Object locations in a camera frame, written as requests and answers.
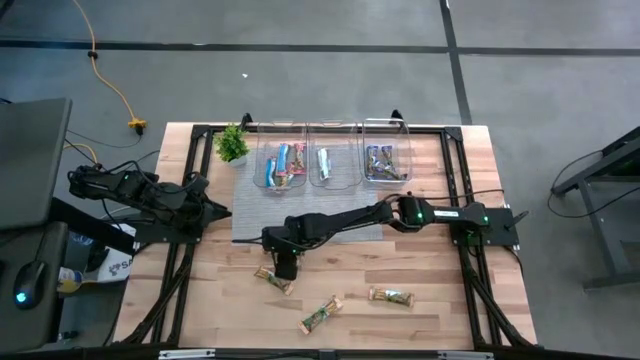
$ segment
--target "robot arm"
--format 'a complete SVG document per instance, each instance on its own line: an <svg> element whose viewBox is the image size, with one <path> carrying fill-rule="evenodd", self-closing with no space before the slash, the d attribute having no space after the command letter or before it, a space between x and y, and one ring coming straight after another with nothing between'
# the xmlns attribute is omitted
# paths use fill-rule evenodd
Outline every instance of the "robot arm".
<svg viewBox="0 0 640 360"><path fill-rule="evenodd" d="M324 245L335 234L364 226L389 225L399 232L417 232L433 223L457 223L471 231L489 227L485 207L471 203L465 207L432 206L425 199L394 194L367 206L334 215L309 213L289 216L284 226L262 229L262 247L272 253L275 275L285 280L297 276L297 256Z"/></svg>
<svg viewBox="0 0 640 360"><path fill-rule="evenodd" d="M68 178L69 191L79 198L109 199L140 210L141 216L152 223L136 226L140 242L162 238L190 242L189 239L200 238L212 221L231 216L226 207L209 200L204 192L209 181L198 173L188 174L185 186L158 183L158 175L140 169L113 172L80 166L69 172ZM169 235L159 235L161 231L168 231Z"/></svg>

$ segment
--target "gray mat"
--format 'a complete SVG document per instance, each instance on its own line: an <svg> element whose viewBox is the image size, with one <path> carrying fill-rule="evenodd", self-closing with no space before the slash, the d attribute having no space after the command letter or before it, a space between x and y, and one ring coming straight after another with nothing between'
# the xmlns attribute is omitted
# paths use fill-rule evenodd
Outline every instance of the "gray mat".
<svg viewBox="0 0 640 360"><path fill-rule="evenodd" d="M366 189L364 184L352 188L350 193L330 192L312 186L309 179L305 185L285 194L273 194L257 187L253 182L256 158L252 150L247 155L247 164L236 169L236 184L233 193L232 237L248 239L260 236L265 226L284 224L285 217L308 212L327 215L373 205L378 201L376 191ZM380 241L380 225L345 231L336 234L333 242Z"/></svg>

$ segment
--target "wooden table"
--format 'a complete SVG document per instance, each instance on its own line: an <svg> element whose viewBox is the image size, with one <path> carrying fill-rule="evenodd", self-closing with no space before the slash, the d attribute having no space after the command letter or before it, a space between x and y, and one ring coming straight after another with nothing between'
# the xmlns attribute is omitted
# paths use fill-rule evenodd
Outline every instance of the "wooden table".
<svg viewBox="0 0 640 360"><path fill-rule="evenodd" d="M182 180L192 123L167 125L156 173L161 181ZM464 145L475 191L500 188L500 178L485 126L463 126ZM440 142L436 136L411 135L413 180L403 191L447 196ZM249 146L256 136L248 135ZM200 163L202 150L196 158ZM232 207L234 169L217 156L211 160L208 196ZM500 192L476 200L503 204ZM432 201L448 205L448 200ZM471 349L471 334L457 250L446 225L430 225L416 234L383 227L384 241L327 244L304 259L295 289L284 296L253 276L271 258L259 246L231 246L231 219L209 226L196 248L184 312L181 347ZM129 335L158 297L168 245L155 244L136 256L120 311L115 340ZM494 297L528 340L535 333L518 263L503 248L486 249ZM372 285L410 291L412 309L370 302ZM343 309L303 335L298 321L332 294ZM489 338L486 310L478 298L483 335ZM167 335L174 304L165 321Z"/></svg>

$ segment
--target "black cable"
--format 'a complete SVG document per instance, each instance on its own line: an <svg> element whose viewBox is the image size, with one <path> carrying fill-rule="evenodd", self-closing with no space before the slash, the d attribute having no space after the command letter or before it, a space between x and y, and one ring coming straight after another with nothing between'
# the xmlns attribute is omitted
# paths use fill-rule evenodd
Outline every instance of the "black cable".
<svg viewBox="0 0 640 360"><path fill-rule="evenodd" d="M490 192L498 192L498 191L504 193L504 189L491 189L491 190L474 191L474 192L471 192L471 193L460 194L460 195L456 195L456 196L438 196L438 197L418 196L418 198L424 199L424 200L448 200L448 199L458 199L458 198L461 198L461 197L477 195L477 194L484 194L484 193L490 193Z"/></svg>
<svg viewBox="0 0 640 360"><path fill-rule="evenodd" d="M547 198L547 208L549 209L549 211L551 211L553 214L555 214L555 215L557 215L557 216L559 216L559 217L565 218L565 219L580 219L580 218L583 218L583 217L587 217L587 216L589 216L589 215L593 215L593 214L597 213L598 211L600 211L600 210L602 210L602 209L606 208L607 206L609 206L609 205L613 204L614 202L616 202L616 201L618 201L618 200L622 199L623 197L625 197L625 196L627 196L627 195L629 195L629 194L631 194L631 193L633 193L633 192L635 192L635 191L640 190L640 186L639 186L639 187L636 187L636 188L633 188L633 189L631 189L631 190L629 190L629 191L627 191L627 192L625 192L625 193L623 193L623 194L621 194L621 195L619 195L619 196L617 196L617 197L613 198L612 200L610 200L610 201L606 202L604 205L602 205L602 206L598 207L597 209L595 209L595 210L593 210L593 211L590 211L590 212L588 212L588 213L585 213L585 214L580 214L580 215L567 215L567 214L561 214L561 213L557 212L556 210L554 210L554 209L551 207L551 198L552 198L552 197L553 197L553 195L554 195L554 194L553 194L553 188L555 188L555 187L556 187L556 183L558 182L558 179L560 179L560 176L562 176L562 174L563 174L563 173L564 173L564 172L565 172L565 171L566 171L566 170L567 170L571 165L573 165L573 164L577 163L577 162L578 162L578 161L580 161L580 160L586 159L586 158L588 158L588 157L589 157L589 156L591 156L591 155L595 155L595 154L598 154L598 153L602 153L602 150L596 150L596 151L592 151L592 152L590 152L590 153L588 153L588 154L586 154L586 155L582 155L582 156L580 156L579 158L577 158L577 159L573 160L572 162L568 163L567 165L565 165L565 167L564 167L564 168L562 168L562 170L560 170L560 172L558 173L558 175L556 176L556 178L553 180L553 183L551 184L551 189L550 189L549 197Z"/></svg>
<svg viewBox="0 0 640 360"><path fill-rule="evenodd" d="M152 219L127 219L127 218L118 218L114 220L118 223L125 223L125 224L153 224L154 220ZM115 224L111 219L104 219L104 222L106 222L107 224Z"/></svg>
<svg viewBox="0 0 640 360"><path fill-rule="evenodd" d="M562 170L560 170L560 172L558 173L558 176L556 176L556 178L553 180L553 184L551 184L551 189L553 189L554 187L556 187L556 183L558 182L558 179L560 179L560 176L562 176L562 174L569 168L571 167L571 165L577 163L580 160L586 159L591 155L595 155L597 153L601 153L602 150L596 150L596 151L592 151L586 155L582 155L579 158L573 160L572 162L568 163L567 165L565 165L565 167L562 168Z"/></svg>
<svg viewBox="0 0 640 360"><path fill-rule="evenodd" d="M599 208L597 208L597 209L595 209L595 210L593 210L593 211L589 211L589 212L588 212L588 213L586 213L586 214L580 214L580 215L566 215L566 214L560 214L559 212L557 212L557 211L553 210L553 209L551 208L551 198L553 197L553 194L549 194L549 198L547 199L547 208L549 208L549 210L550 210L552 213L554 213L555 215L560 216L560 217L562 217L562 218L565 218L565 219L579 219L579 218L583 218L583 217L586 217L586 216L589 216L589 215L593 215L593 214L597 213L598 211L600 211L600 210L602 210L602 209L606 208L607 206L609 206L609 205L613 204L614 202L616 202L616 201L618 201L618 200L622 199L623 197L625 197L625 196L627 196L627 195L631 194L632 192L635 192L635 191L638 191L638 190L640 190L640 186L638 186L637 188L633 188L633 189L631 189L631 190L629 190L629 191L627 191L627 192L625 192L625 193L623 193L623 194L621 194L621 195L619 195L619 196L615 197L613 200L610 200L610 201L606 202L604 205L600 206Z"/></svg>
<svg viewBox="0 0 640 360"><path fill-rule="evenodd" d="M112 147L112 148L115 148L115 149L126 149L126 148L130 148L130 147L134 147L134 146L138 145L140 143L140 141L142 140L142 136L138 136L138 140L136 142L134 142L133 144L129 144L129 145L112 145L112 144L107 144L105 142L102 142L100 140L92 139L92 138L90 138L88 136L85 136L85 135L82 135L82 134L78 134L77 132L75 132L73 130L70 130L70 129L67 129L67 131L72 133L75 136L79 136L79 137L81 137L83 139L92 141L92 142L94 142L96 144Z"/></svg>
<svg viewBox="0 0 640 360"><path fill-rule="evenodd" d="M522 261L520 260L520 256L518 255L518 253L515 252L515 250L513 250L510 246L504 246L504 248L510 252L513 257L516 258L516 260L518 261L518 265L520 266L520 274L522 274L522 276L524 276L524 268L522 267Z"/></svg>
<svg viewBox="0 0 640 360"><path fill-rule="evenodd" d="M155 153L159 153L159 152L160 152L160 150L153 150L152 152L150 152L150 153L148 153L148 154L146 154L146 155L144 155L144 156L142 156L142 157L138 158L138 160L136 160L136 162L137 162L137 163L139 163L140 161L142 161L142 160L144 160L144 159L148 158L149 156L151 156L151 155L153 155L153 154L155 154ZM129 164L129 166L127 166L126 168L124 168L124 170L129 169L132 165L133 165L133 164Z"/></svg>
<svg viewBox="0 0 640 360"><path fill-rule="evenodd" d="M71 143L71 141L64 139L64 141L67 142L67 144L71 145L71 147L73 147L74 149L76 149L77 152L79 152L80 154L82 154L82 156L86 157L87 159L89 159L89 161L91 161L94 165L98 165L98 163L96 163L89 155L83 153L80 149L78 149L77 146L75 146L74 144Z"/></svg>
<svg viewBox="0 0 640 360"><path fill-rule="evenodd" d="M153 154L155 154L155 153L159 153L159 152L160 152L160 150L153 150L152 152L150 152L150 153L148 153L148 154L143 155L142 157L140 157L138 160L136 160L136 162L140 162L140 161L142 161L142 160L144 160L144 159L148 158L149 156L151 156L151 155L153 155Z"/></svg>
<svg viewBox="0 0 640 360"><path fill-rule="evenodd" d="M255 237L253 239L233 239L231 240L232 243L236 243L236 244L260 244L259 242L256 242L256 240L260 240L262 239L262 236L258 236Z"/></svg>
<svg viewBox="0 0 640 360"><path fill-rule="evenodd" d="M47 225L44 225L44 228L42 229L42 236L40 237L40 242L38 243L38 249L36 250L36 256L34 257L35 260L40 259L40 251L42 250L42 244L44 243L44 238L47 235Z"/></svg>
<svg viewBox="0 0 640 360"><path fill-rule="evenodd" d="M118 229L120 229L120 231L124 232L122 230L122 227L120 227L120 224L118 224L116 222L116 219L113 218L113 216L111 216L111 213L109 213L109 209L107 209L107 203L104 202L104 199L100 199L100 201L102 201L102 208L104 209L104 212L107 214L107 216L109 217L109 219L111 219L111 221L113 221L114 224L116 224L118 226Z"/></svg>
<svg viewBox="0 0 640 360"><path fill-rule="evenodd" d="M142 171L142 169L140 168L140 165L138 165L138 162L137 162L137 161L134 161L134 160L125 161L125 162L123 162L122 164L120 164L120 165L118 165L118 166L116 166L116 167L114 167L114 168L112 168L112 169L106 170L105 172L108 174L108 173L111 173L111 172L113 172L113 171L115 171L115 170L118 170L118 169L120 169L120 168L122 168L122 167L125 167L125 166L127 166L127 165L130 165L130 164L132 164L133 166L135 166L135 167L136 167L136 170L140 173L140 175L142 176L142 179L143 179L144 181L146 181L149 185L151 185L151 186L152 186L154 189L156 189L157 191L162 192L162 193L165 193L165 194L178 194L178 193L181 193L181 192L183 192L183 191L187 191L187 190L189 190L189 188L191 188L191 187L196 183L196 181L197 181L197 178L195 178L195 177L194 177L194 178L191 180L191 182L189 182L187 185L185 185L184 187L182 187L180 190L176 190L176 191L167 191L167 190L165 190L165 189L161 188L160 186L158 186L158 184L156 184L156 183L154 183L153 181L151 181L151 179L149 179L149 178L147 177L147 175L145 175L144 171ZM197 173L196 171L193 171L193 172L188 173L186 176L187 176L187 178L188 178L189 176L191 176L191 175L193 175L193 174L196 174L196 173Z"/></svg>

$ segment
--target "yellow power plug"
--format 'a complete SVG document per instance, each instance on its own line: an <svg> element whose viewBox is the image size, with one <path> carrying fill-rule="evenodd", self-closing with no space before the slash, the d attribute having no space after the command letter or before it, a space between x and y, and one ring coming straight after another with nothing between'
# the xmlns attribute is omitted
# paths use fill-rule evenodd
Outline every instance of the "yellow power plug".
<svg viewBox="0 0 640 360"><path fill-rule="evenodd" d="M147 127L147 121L134 117L128 122L130 128L136 130L136 134L142 136L144 129Z"/></svg>

